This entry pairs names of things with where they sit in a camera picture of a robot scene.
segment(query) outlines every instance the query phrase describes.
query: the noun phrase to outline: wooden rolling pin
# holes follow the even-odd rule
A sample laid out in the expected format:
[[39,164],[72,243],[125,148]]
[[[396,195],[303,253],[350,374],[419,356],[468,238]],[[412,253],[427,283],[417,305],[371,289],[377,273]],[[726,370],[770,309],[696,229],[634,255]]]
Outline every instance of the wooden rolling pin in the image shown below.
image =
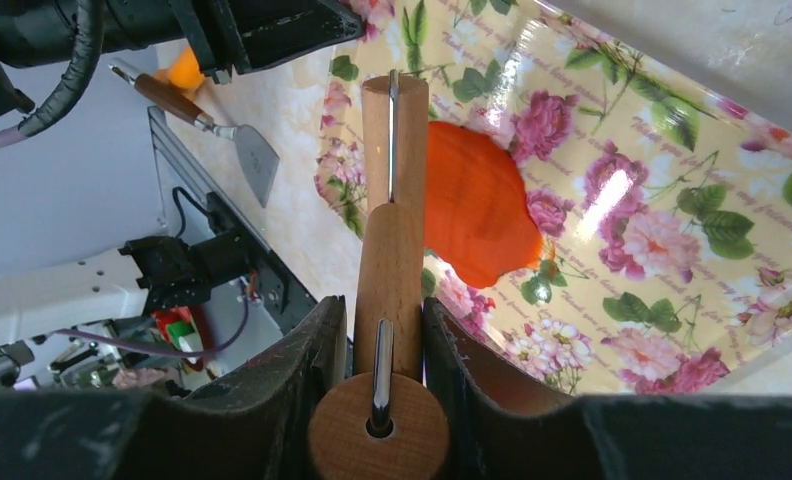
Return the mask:
[[[409,75],[394,80],[399,88],[395,99],[386,76],[361,87],[371,213],[364,231],[354,338],[375,339],[379,319],[389,318],[396,344],[393,371],[420,382],[428,84]],[[372,372],[374,357],[373,341],[356,340],[355,375]]]
[[363,91],[366,169],[377,179],[367,188],[379,203],[370,204],[361,254],[355,376],[317,405],[308,426],[311,465],[328,480],[446,478],[449,424],[419,383],[428,86],[394,71]]

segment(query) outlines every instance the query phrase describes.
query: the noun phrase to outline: white wall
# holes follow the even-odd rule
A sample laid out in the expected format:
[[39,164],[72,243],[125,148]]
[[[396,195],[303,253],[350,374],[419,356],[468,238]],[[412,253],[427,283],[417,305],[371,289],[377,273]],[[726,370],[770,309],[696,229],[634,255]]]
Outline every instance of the white wall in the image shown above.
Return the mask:
[[[153,72],[154,48],[116,54]],[[0,150],[0,274],[56,265],[155,233],[163,216],[148,102],[107,68],[60,123]],[[37,105],[66,64],[8,69]],[[0,118],[0,129],[21,120]]]

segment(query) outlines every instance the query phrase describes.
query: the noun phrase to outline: wooden spatula handle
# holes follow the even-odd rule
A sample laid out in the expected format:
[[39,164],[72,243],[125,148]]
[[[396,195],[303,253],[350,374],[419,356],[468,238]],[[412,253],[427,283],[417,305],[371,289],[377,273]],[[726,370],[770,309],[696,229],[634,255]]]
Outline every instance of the wooden spatula handle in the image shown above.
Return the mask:
[[407,207],[385,203],[369,216],[355,308],[355,375],[373,371],[382,317],[393,322],[393,373],[422,381],[422,243]]
[[198,105],[191,102],[175,88],[162,83],[149,74],[140,74],[134,80],[134,88],[158,107],[190,125],[198,127],[200,122],[205,123],[208,120],[213,123],[210,115],[205,113]]

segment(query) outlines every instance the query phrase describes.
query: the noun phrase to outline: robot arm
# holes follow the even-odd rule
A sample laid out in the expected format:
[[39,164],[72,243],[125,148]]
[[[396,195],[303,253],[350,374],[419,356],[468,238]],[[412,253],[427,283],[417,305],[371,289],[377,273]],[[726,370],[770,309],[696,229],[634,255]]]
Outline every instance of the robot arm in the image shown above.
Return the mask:
[[207,206],[216,236],[203,242],[150,236],[84,260],[0,276],[0,345],[92,321],[199,305],[210,300],[214,287],[252,270],[264,272],[259,283],[281,292],[268,310],[282,313],[291,283],[289,274],[280,273],[283,264],[218,195],[209,193]]
[[0,276],[0,345],[94,319],[143,314],[149,291],[134,258],[109,250],[78,262]]

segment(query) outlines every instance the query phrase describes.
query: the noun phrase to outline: green object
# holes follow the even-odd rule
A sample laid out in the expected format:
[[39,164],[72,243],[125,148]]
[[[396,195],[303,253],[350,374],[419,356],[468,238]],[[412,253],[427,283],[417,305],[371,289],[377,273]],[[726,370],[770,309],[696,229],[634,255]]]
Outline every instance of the green object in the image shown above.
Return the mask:
[[181,345],[178,343],[178,339],[181,337],[186,337],[191,333],[195,333],[195,330],[193,329],[193,326],[190,325],[190,322],[175,322],[166,326],[166,334],[169,335],[169,341],[171,341],[178,350],[181,350]]

